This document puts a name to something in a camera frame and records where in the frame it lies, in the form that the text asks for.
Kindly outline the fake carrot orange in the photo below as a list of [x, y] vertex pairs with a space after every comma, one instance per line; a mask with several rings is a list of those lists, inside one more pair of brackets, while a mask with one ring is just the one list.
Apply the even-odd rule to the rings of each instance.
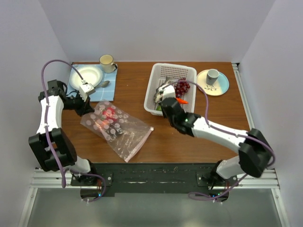
[[178, 101], [179, 104], [188, 104], [188, 101], [183, 100], [181, 98], [176, 98], [176, 100]]

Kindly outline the fake fish grey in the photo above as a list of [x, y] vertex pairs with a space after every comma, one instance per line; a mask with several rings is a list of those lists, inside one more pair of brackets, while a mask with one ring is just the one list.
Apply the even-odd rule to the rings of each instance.
[[172, 85], [172, 78], [166, 77], [165, 82], [156, 89], [153, 100], [156, 104], [161, 103], [166, 98], [175, 98], [175, 89]]

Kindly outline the fake purple grapes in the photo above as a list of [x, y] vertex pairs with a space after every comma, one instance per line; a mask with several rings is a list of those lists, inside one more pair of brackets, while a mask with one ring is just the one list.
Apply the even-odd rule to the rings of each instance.
[[176, 97], [181, 98], [189, 91], [190, 84], [187, 82], [186, 78], [181, 78], [173, 85], [173, 87], [175, 89]]

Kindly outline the clear zip top bag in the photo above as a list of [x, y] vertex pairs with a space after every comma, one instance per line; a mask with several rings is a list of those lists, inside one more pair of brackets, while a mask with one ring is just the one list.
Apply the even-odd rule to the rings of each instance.
[[142, 148], [154, 128], [109, 101], [97, 103], [82, 116], [81, 125], [107, 141], [113, 151], [129, 162]]

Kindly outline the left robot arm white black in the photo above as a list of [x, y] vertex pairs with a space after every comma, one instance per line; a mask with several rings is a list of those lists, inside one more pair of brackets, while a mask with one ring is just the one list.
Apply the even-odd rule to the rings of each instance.
[[79, 174], [76, 180], [83, 185], [95, 185], [98, 181], [96, 168], [91, 161], [80, 158], [72, 142], [62, 129], [62, 111], [74, 110], [78, 116], [94, 112], [90, 99], [67, 96], [67, 86], [58, 80], [48, 82], [48, 97], [41, 92], [38, 100], [42, 107], [41, 121], [36, 135], [28, 143], [45, 172], [60, 171]]

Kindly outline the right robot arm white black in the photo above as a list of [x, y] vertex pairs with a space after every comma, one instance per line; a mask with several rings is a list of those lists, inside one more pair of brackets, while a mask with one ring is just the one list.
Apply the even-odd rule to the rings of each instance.
[[163, 116], [178, 132], [210, 140], [237, 154], [228, 160], [218, 161], [205, 176], [213, 184], [221, 186], [229, 178], [239, 174], [259, 178], [272, 165], [273, 151], [259, 130], [236, 130], [207, 121], [198, 114], [185, 112], [175, 98], [166, 98], [160, 106]]

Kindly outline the fake red bell pepper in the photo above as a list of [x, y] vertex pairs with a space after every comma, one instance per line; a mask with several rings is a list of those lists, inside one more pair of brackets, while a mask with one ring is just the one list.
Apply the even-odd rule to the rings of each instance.
[[112, 107], [105, 108], [104, 110], [101, 111], [101, 118], [107, 121], [109, 120], [116, 121], [117, 115], [115, 109]]

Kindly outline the fake peach pink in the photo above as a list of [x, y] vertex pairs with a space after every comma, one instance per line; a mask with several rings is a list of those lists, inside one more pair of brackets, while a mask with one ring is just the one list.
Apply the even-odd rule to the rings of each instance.
[[110, 122], [108, 120], [102, 120], [102, 119], [98, 119], [96, 121], [96, 124], [99, 125], [99, 127], [102, 129], [102, 130], [108, 130], [110, 128]]

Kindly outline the blue checkered cloth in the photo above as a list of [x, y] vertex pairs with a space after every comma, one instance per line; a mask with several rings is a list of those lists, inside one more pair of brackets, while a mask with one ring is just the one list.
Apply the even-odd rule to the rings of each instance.
[[[77, 68], [78, 66], [81, 66], [81, 65], [84, 65], [84, 64], [74, 64], [74, 67]], [[111, 72], [111, 73], [105, 73], [103, 70], [102, 70], [102, 72], [103, 72], [103, 78], [99, 84], [102, 84], [106, 80], [109, 80], [110, 84], [106, 88], [96, 88], [95, 92], [90, 95], [91, 102], [99, 102], [101, 100], [107, 100], [107, 101], [114, 100], [117, 70], [115, 70], [114, 72]], [[67, 86], [68, 86], [68, 89], [67, 89], [68, 95], [74, 95], [75, 91], [78, 91], [78, 90], [73, 89], [69, 85], [69, 83]]]

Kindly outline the white bowl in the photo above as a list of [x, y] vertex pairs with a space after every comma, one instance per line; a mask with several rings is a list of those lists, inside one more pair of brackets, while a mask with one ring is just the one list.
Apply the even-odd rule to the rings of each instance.
[[[81, 65], [76, 69], [83, 79], [93, 87], [97, 86], [103, 78], [103, 72], [97, 65]], [[71, 70], [69, 85], [75, 90], [79, 90], [82, 85], [81, 78], [74, 69]]]

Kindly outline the white plastic basket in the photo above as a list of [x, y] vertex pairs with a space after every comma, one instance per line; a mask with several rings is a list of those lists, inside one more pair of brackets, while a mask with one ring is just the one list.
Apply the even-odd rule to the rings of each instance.
[[172, 83], [179, 79], [185, 78], [188, 81], [196, 83], [197, 72], [196, 69], [183, 65], [156, 63], [153, 65], [149, 83], [146, 90], [144, 109], [155, 116], [162, 116], [162, 111], [158, 111], [158, 105], [154, 102], [153, 97], [156, 89], [161, 86], [166, 78]]

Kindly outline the cream mug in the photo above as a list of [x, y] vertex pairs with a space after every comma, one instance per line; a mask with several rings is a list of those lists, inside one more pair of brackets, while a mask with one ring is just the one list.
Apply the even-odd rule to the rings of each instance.
[[99, 63], [101, 65], [102, 70], [105, 73], [111, 73], [117, 70], [117, 65], [114, 62], [114, 58], [112, 55], [105, 54], [99, 58]]

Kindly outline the pastel plate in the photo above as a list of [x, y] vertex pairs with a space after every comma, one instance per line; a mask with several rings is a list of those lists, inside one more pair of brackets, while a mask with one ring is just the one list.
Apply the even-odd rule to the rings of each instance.
[[228, 78], [222, 72], [219, 72], [219, 76], [213, 84], [209, 84], [208, 71], [209, 70], [204, 70], [198, 73], [196, 77], [197, 84], [202, 87], [209, 96], [221, 96], [225, 94], [230, 87]]

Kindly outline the small grey cup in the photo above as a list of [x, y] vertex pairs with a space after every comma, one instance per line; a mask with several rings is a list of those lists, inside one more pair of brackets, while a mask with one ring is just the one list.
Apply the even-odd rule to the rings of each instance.
[[218, 79], [220, 73], [216, 69], [209, 69], [206, 74], [206, 84], [212, 86]]

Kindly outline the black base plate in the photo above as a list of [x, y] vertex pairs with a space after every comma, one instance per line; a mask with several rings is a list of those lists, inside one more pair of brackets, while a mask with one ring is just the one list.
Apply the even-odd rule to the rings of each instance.
[[214, 163], [95, 163], [93, 176], [73, 176], [82, 198], [113, 197], [116, 193], [181, 193], [227, 200], [226, 189], [237, 186], [242, 174], [215, 176]]

